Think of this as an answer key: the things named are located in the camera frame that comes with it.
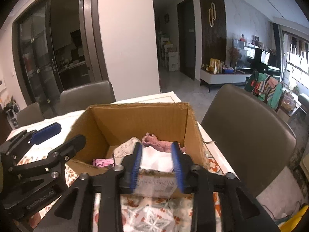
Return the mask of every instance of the dining table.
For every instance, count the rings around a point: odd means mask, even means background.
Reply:
[[[131,98],[122,101],[117,101],[112,104],[130,104],[130,103],[178,103],[181,100],[177,95],[171,91],[168,93],[160,93],[155,95],[148,95],[143,97]],[[32,131],[40,130],[52,123],[59,123],[61,125],[61,132],[56,136],[46,140],[39,145],[33,145],[30,150],[19,162],[19,165],[30,163],[33,161],[45,159],[47,154],[61,145],[67,134],[70,132],[72,125],[84,112],[75,111],[70,112],[62,116],[56,116],[51,119],[45,119],[44,121],[34,123],[31,125],[23,126],[13,130],[7,139],[15,136],[23,130]],[[205,158],[210,163],[209,171],[220,175],[225,175],[228,172],[235,174],[234,170],[220,152],[215,142],[211,142],[211,137],[206,133],[200,123],[197,122],[199,131],[204,141],[204,154]],[[65,168],[66,183],[70,186],[77,178],[78,175],[68,166]],[[124,232],[131,231],[190,231],[192,209],[193,209],[194,196],[188,196],[186,198],[178,199],[162,199],[162,198],[150,198],[140,197],[134,195],[121,196],[121,211],[122,211],[122,223]],[[50,205],[42,209],[40,219],[50,210],[52,205],[56,202],[52,202]],[[97,231],[98,221],[98,207],[99,198],[95,197],[94,201],[94,213],[92,220],[93,232]],[[216,214],[216,228],[218,232],[222,231],[221,223],[221,209],[220,199],[217,192],[214,192],[214,204]]]

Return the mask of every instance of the floral tablecloth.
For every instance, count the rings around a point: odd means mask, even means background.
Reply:
[[[204,155],[210,162],[211,173],[217,173],[223,175],[219,165],[215,159],[211,156],[210,152],[204,146]],[[24,158],[19,162],[19,165],[30,163],[33,161],[45,159],[48,152],[52,150],[51,147],[32,147]],[[68,186],[70,186],[78,175],[66,165],[65,167],[65,179]],[[162,199],[162,198],[150,198],[141,197],[135,195],[121,195],[121,212],[122,212],[122,224],[124,232],[133,231],[149,231],[149,232],[169,232],[178,231],[185,232],[190,231],[191,218],[193,209],[194,195],[189,195],[185,198],[176,199]],[[35,219],[42,218],[56,202],[52,202],[50,205],[42,209],[39,214],[40,217],[35,216]],[[218,193],[214,192],[215,201],[215,215],[217,232],[221,232],[221,209]],[[100,202],[100,194],[95,196],[94,213],[93,213],[93,232],[97,232],[98,222],[98,208]]]

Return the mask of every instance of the green garment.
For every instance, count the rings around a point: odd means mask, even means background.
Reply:
[[[259,74],[259,80],[258,80],[258,82],[261,82],[261,81],[267,79],[268,76],[269,76],[268,74],[260,73],[260,74]],[[272,98],[270,98],[270,99],[268,98],[268,99],[267,99],[267,104],[268,104],[272,109],[277,109],[277,107],[278,107],[279,99],[280,99],[281,94],[282,94],[282,88],[283,88],[283,87],[282,87],[282,84],[281,84],[281,83],[277,84],[276,89],[275,89],[275,92],[274,92]],[[260,94],[260,95],[258,96],[258,99],[261,100],[261,101],[265,101],[265,93]]]

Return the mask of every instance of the chair backrest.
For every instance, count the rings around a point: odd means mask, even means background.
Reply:
[[[201,126],[254,197],[288,164],[296,146],[293,131],[274,110],[231,84],[218,91]]]
[[[18,126],[25,126],[44,120],[39,103],[35,102],[17,113]]]
[[[85,110],[93,104],[110,104],[115,102],[112,84],[100,81],[65,90],[60,95],[61,113],[66,114]]]

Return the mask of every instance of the marble wall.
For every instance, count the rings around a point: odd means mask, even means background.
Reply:
[[[239,39],[243,34],[248,42],[256,35],[265,47],[274,49],[272,23],[257,9],[242,0],[224,0],[227,17],[227,55],[226,64],[230,64],[228,50],[232,39]]]

